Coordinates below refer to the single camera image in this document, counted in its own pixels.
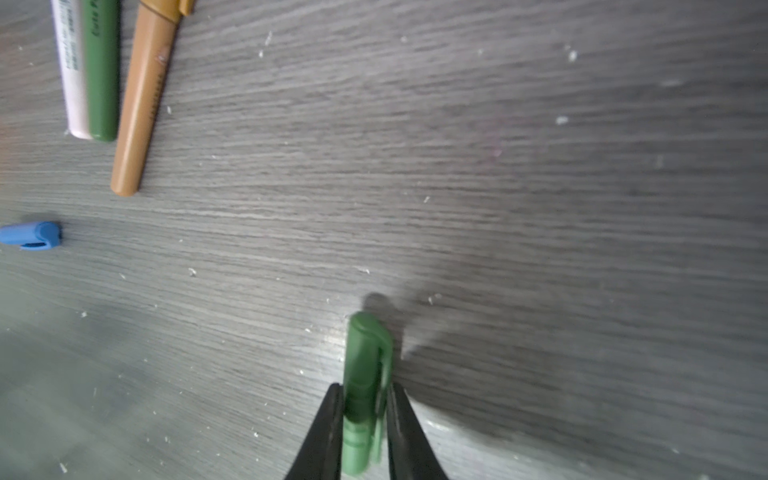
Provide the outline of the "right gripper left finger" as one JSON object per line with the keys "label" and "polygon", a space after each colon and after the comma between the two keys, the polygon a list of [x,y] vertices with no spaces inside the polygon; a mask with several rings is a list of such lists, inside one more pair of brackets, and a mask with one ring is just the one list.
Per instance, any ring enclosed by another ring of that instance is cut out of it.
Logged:
{"label": "right gripper left finger", "polygon": [[339,383],[332,383],[285,480],[341,478],[343,418],[343,387]]}

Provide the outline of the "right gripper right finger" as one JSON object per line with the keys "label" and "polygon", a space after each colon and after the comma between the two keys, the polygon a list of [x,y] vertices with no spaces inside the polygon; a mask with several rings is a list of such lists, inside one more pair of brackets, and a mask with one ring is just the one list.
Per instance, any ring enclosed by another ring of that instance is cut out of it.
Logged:
{"label": "right gripper right finger", "polygon": [[391,480],[448,480],[399,383],[387,394],[386,425]]}

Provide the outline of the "dark green pen cap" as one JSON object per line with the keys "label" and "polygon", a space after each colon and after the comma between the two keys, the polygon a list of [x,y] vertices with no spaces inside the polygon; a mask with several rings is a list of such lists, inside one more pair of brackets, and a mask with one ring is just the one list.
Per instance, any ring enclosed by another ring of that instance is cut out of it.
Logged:
{"label": "dark green pen cap", "polygon": [[387,390],[392,381],[392,335],[370,312],[349,318],[344,361],[341,466],[351,477],[381,460]]}

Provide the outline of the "blue pen cap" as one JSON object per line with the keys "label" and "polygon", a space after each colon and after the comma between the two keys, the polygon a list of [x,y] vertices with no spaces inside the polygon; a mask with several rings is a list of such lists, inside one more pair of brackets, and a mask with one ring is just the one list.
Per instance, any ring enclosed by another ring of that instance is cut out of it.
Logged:
{"label": "blue pen cap", "polygon": [[61,228],[50,221],[28,222],[3,226],[1,243],[18,246],[25,251],[45,251],[61,245]]}

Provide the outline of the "orange pen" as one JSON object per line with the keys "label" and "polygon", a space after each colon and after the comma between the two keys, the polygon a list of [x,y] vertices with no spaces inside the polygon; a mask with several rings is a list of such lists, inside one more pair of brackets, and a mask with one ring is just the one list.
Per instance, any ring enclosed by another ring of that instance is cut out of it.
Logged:
{"label": "orange pen", "polygon": [[139,4],[111,177],[119,196],[139,190],[179,23]]}

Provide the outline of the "orange pen cap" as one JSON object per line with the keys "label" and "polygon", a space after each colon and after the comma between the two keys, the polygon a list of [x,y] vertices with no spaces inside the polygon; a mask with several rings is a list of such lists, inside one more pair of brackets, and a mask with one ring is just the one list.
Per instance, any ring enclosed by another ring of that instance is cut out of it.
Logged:
{"label": "orange pen cap", "polygon": [[183,16],[189,16],[194,9],[195,0],[141,0],[140,3],[162,16],[166,20],[178,24]]}

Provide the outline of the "light green pen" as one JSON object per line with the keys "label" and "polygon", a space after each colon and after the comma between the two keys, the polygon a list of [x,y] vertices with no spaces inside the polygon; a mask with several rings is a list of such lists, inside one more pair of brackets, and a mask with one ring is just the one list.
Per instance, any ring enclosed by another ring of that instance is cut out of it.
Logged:
{"label": "light green pen", "polygon": [[119,120],[120,2],[88,0],[82,7],[89,133],[111,142]]}

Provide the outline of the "pink pen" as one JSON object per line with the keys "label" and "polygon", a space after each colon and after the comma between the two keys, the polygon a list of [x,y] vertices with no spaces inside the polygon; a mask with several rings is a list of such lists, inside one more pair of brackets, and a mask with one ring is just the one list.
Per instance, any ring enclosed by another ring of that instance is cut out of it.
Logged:
{"label": "pink pen", "polygon": [[69,133],[93,140],[86,93],[82,2],[51,0],[60,75]]}

